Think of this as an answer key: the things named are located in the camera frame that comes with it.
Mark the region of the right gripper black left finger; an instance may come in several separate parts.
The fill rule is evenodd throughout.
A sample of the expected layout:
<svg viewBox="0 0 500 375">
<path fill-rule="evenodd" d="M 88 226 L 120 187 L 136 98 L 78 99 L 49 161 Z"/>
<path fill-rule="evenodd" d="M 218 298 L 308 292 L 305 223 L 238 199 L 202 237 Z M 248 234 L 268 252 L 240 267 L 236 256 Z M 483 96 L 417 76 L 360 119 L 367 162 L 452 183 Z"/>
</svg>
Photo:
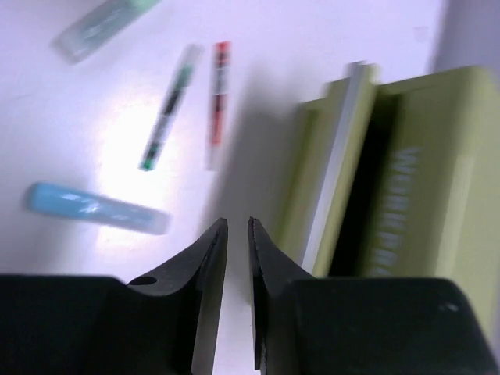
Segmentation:
<svg viewBox="0 0 500 375">
<path fill-rule="evenodd" d="M 112 277 L 4 275 L 4 374 L 210 374 L 228 226 L 124 284 Z"/>
</svg>

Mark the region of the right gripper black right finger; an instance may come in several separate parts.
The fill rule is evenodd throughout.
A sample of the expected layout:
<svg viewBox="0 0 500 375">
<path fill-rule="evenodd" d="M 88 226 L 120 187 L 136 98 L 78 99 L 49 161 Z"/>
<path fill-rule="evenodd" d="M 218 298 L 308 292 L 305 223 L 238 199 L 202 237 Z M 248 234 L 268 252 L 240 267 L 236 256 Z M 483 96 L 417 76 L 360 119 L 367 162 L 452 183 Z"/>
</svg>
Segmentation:
<svg viewBox="0 0 500 375">
<path fill-rule="evenodd" d="M 433 277 L 316 278 L 248 221 L 255 368 L 262 374 L 488 374 L 467 297 Z"/>
</svg>

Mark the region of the blue highlighter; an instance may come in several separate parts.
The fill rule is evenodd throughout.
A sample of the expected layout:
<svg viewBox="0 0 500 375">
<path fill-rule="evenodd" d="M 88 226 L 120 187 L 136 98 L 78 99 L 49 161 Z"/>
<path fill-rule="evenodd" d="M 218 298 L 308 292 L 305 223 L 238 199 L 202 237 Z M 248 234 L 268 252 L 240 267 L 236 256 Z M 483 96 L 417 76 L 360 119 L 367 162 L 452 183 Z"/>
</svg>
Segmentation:
<svg viewBox="0 0 500 375">
<path fill-rule="evenodd" d="M 170 221 L 169 214 L 157 209 L 49 183 L 31 185 L 26 206 L 43 215 L 153 235 L 165 234 Z"/>
</svg>

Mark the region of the green metal drawer toolbox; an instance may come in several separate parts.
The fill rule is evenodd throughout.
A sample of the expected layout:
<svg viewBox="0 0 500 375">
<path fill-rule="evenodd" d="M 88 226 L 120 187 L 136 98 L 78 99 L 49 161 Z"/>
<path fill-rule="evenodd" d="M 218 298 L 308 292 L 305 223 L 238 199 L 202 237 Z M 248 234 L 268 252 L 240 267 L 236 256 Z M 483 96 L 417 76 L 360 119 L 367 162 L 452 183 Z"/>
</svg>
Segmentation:
<svg viewBox="0 0 500 375">
<path fill-rule="evenodd" d="M 479 66 L 390 84 L 356 65 L 300 107 L 273 239 L 317 277 L 444 277 L 499 328 L 499 86 Z"/>
</svg>

